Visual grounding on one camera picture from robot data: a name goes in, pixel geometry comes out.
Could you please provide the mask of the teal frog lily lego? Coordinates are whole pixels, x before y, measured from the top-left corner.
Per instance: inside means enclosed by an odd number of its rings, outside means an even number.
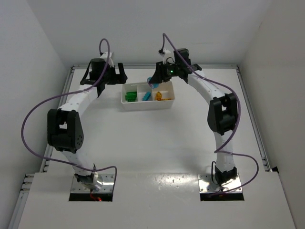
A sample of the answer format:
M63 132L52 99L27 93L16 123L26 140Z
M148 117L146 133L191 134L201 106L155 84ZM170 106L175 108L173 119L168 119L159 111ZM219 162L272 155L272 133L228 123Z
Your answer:
M158 83L151 83L150 80L151 80L151 77L147 78L147 83L152 89L157 88L159 86Z

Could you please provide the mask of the green lego plate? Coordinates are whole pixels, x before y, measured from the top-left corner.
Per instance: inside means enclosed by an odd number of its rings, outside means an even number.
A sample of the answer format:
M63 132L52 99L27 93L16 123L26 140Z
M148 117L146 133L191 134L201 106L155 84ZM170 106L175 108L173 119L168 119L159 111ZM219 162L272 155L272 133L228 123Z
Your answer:
M125 94L125 101L126 102L137 102L137 92L127 92Z

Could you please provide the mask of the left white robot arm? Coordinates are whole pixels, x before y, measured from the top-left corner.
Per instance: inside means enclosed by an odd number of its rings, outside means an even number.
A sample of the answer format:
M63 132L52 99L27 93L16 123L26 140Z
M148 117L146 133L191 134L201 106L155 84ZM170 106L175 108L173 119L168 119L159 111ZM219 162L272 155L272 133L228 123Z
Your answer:
M119 63L118 67L117 73L112 52L102 52L99 58L91 59L78 92L58 109L51 109L47 114L48 144L72 164L77 182L93 190L102 187L102 180L95 164L81 151L84 142L81 116L100 97L106 85L126 83L127 75L123 64Z

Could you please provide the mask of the teal 2x4 lego brick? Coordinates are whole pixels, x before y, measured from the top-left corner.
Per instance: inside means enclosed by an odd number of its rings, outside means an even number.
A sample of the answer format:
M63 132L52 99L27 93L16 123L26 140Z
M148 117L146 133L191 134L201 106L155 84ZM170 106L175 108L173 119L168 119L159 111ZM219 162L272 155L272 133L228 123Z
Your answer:
M142 98L142 101L150 101L152 99L152 93L151 92L146 92Z

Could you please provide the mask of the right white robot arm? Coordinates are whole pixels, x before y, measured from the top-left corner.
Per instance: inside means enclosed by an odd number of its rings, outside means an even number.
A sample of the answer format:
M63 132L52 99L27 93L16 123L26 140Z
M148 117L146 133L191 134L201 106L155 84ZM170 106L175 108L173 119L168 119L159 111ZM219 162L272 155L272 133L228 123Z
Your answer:
M155 73L148 79L148 84L155 87L161 83L179 77L193 87L208 103L207 123L214 133L216 142L216 163L214 182L221 185L237 177L237 169L232 155L232 133L239 122L240 106L234 93L225 93L218 88L216 82L205 77L202 68L191 64L189 51L178 49L170 52L160 49L158 53L163 60L157 62Z

